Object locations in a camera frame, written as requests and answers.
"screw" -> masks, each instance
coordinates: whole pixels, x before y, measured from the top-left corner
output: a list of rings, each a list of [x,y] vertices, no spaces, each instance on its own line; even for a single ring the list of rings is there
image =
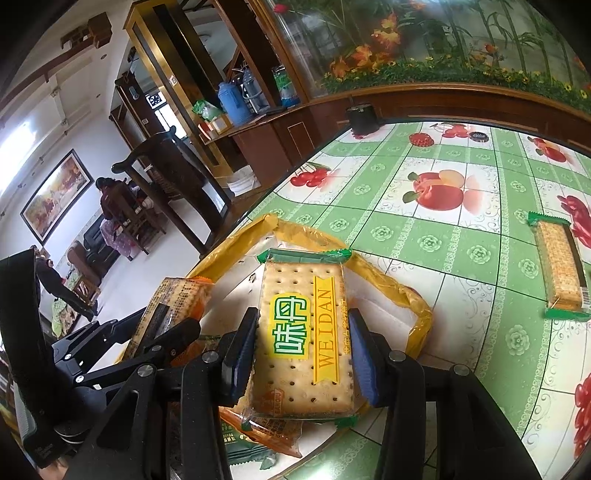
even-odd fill
[[[154,373],[154,367],[152,365],[142,365],[138,368],[138,375],[140,377],[149,377]]]
[[[400,362],[404,362],[406,360],[406,354],[404,352],[401,352],[400,350],[392,350],[388,354],[388,358],[392,362],[400,363]]]
[[[453,372],[460,377],[465,377],[470,373],[470,369],[466,365],[457,364],[453,366]]]
[[[209,352],[205,352],[202,357],[203,361],[207,364],[212,364],[214,362],[217,362],[217,359],[220,358],[220,356],[217,354],[217,352],[214,352],[213,350],[209,351]]]

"yellow label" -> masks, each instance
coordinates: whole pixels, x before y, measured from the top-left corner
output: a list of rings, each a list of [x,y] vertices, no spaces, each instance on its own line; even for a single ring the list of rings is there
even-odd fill
[[[269,356],[308,360],[310,310],[310,299],[299,293],[273,296],[269,310]]]
[[[339,382],[335,278],[314,277],[314,384]]]

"blue gripper pad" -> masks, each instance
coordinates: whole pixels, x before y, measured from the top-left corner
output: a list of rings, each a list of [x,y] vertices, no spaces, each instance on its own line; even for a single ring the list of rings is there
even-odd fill
[[[235,404],[246,392],[251,375],[258,318],[257,308],[246,310],[222,363],[223,383],[229,387],[227,395]]]
[[[368,330],[358,309],[349,310],[349,330],[353,369],[361,393],[372,407],[382,407],[387,404],[386,362],[374,339],[381,335]]]

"weidan cracker package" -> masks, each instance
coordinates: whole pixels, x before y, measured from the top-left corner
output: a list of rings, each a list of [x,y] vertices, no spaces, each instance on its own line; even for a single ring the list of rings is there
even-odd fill
[[[355,412],[342,264],[351,251],[270,249],[259,304],[251,408],[281,419]]]

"framed painting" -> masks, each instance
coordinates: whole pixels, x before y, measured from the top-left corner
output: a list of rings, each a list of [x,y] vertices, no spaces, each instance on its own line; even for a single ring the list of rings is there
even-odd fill
[[[41,245],[92,181],[76,152],[70,150],[42,182],[21,212]]]

